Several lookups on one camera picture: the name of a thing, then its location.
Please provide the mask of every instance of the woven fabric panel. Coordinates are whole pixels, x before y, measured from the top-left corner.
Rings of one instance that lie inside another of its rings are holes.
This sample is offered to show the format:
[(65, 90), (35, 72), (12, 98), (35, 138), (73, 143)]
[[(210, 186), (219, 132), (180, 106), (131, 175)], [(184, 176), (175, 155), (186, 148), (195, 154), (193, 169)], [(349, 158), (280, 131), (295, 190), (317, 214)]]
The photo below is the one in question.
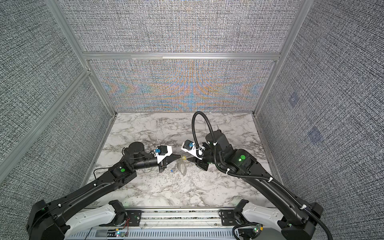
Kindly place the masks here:
[[(86, 79), (1, 184), (2, 240), (28, 239), (25, 225), (32, 205), (80, 187), (110, 118)], [(15, 226), (20, 226), (17, 234)]]
[(324, 207), (334, 239), (383, 237), (383, 12), (316, 0), (259, 115), (285, 185)]
[(273, 61), (92, 60), (118, 112), (251, 111)]
[(81, 72), (44, 1), (0, 2), (0, 161)]
[(300, 0), (59, 0), (85, 51), (280, 52)]

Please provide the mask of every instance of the white marble floor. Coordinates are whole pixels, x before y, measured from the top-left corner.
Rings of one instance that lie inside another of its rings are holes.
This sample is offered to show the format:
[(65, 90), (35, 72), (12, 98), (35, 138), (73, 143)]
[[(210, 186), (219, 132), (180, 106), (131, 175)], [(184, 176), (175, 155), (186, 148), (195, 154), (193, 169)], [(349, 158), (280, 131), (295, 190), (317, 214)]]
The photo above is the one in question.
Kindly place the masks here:
[[(122, 156), (123, 147), (140, 141), (149, 152), (159, 145), (172, 146), (175, 154), (191, 155), (180, 147), (186, 140), (192, 140), (192, 113), (122, 113), (112, 127), (104, 145), (96, 168), (110, 167)], [(270, 172), (264, 149), (253, 123), (247, 113), (207, 114), (214, 130), (221, 129), (233, 148), (243, 148), (255, 156), (262, 166)], [(199, 143), (205, 142), (208, 127), (201, 116), (195, 123)], [(187, 174), (183, 176), (176, 168), (176, 161), (159, 173), (157, 167), (137, 170), (137, 177), (121, 189), (111, 192), (92, 206), (101, 206), (111, 200), (119, 200), (124, 206), (170, 206), (170, 207), (232, 207), (241, 199), (258, 205), (273, 206), (262, 194), (241, 179), (219, 172), (214, 165), (203, 171), (195, 164), (186, 161)], [(105, 169), (98, 170), (96, 176)]]

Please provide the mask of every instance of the marble tabletop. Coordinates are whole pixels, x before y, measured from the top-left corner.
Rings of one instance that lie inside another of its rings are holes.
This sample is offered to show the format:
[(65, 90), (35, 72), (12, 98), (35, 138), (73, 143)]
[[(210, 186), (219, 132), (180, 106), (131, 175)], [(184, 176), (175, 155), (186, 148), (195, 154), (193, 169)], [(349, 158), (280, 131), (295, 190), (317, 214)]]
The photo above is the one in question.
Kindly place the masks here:
[[(175, 154), (191, 157), (180, 148), (189, 139), (193, 141), (191, 120), (193, 113), (120, 113), (96, 162), (96, 168), (110, 167), (122, 157), (121, 150), (139, 141), (145, 151), (159, 145), (170, 145)], [(207, 113), (213, 130), (221, 129), (233, 148), (243, 148), (255, 156), (270, 173), (264, 149), (259, 139), (252, 115), (249, 113)], [(201, 116), (195, 122), (199, 144), (209, 133)], [(137, 170), (137, 177), (122, 188), (106, 194), (92, 206), (102, 206), (119, 200), (125, 207), (232, 207), (241, 199), (255, 204), (273, 205), (256, 189), (241, 179), (219, 172), (214, 165), (203, 171), (195, 164), (184, 161), (185, 176), (176, 168), (177, 161), (159, 173), (157, 167)], [(96, 177), (106, 169), (96, 171)]]

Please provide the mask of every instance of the blue patch on wall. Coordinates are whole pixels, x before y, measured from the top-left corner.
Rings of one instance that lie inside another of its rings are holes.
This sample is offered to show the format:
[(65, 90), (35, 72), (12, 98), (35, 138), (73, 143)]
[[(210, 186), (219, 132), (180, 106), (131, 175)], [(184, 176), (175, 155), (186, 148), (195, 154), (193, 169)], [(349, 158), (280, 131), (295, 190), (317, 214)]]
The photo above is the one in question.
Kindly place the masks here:
[(323, 136), (321, 135), (319, 129), (315, 126), (313, 127), (309, 132), (308, 132), (308, 137), (310, 138), (311, 140), (311, 143), (313, 145), (321, 142), (321, 140), (323, 139)]
[(292, 95), (289, 98), (289, 103), (294, 108), (297, 105), (298, 102), (299, 102), (299, 96), (297, 95), (296, 92), (293, 92)]

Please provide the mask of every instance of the marble surface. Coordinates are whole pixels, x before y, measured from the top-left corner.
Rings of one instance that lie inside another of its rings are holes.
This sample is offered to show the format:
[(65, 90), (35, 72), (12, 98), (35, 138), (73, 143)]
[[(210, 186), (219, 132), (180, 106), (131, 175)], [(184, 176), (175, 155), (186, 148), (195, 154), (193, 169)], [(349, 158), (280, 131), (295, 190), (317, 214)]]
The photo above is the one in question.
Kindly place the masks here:
[[(175, 154), (191, 157), (180, 147), (186, 140), (192, 140), (191, 120), (193, 113), (121, 113), (118, 114), (111, 133), (95, 165), (96, 168), (110, 167), (122, 156), (123, 147), (140, 141), (149, 152), (159, 145), (172, 146)], [(248, 113), (206, 114), (213, 130), (221, 129), (233, 148), (243, 148), (255, 156), (261, 165), (270, 172), (264, 149)], [(195, 122), (199, 143), (205, 141), (209, 133), (201, 116)], [(219, 172), (214, 165), (203, 171), (195, 164), (185, 161), (185, 176), (176, 168), (177, 161), (159, 173), (157, 167), (137, 170), (137, 177), (122, 188), (111, 192), (92, 206), (102, 206), (111, 200), (119, 200), (124, 206), (170, 206), (170, 207), (232, 207), (241, 199), (258, 205), (273, 205), (256, 189), (241, 179)], [(100, 176), (105, 169), (96, 171)]]

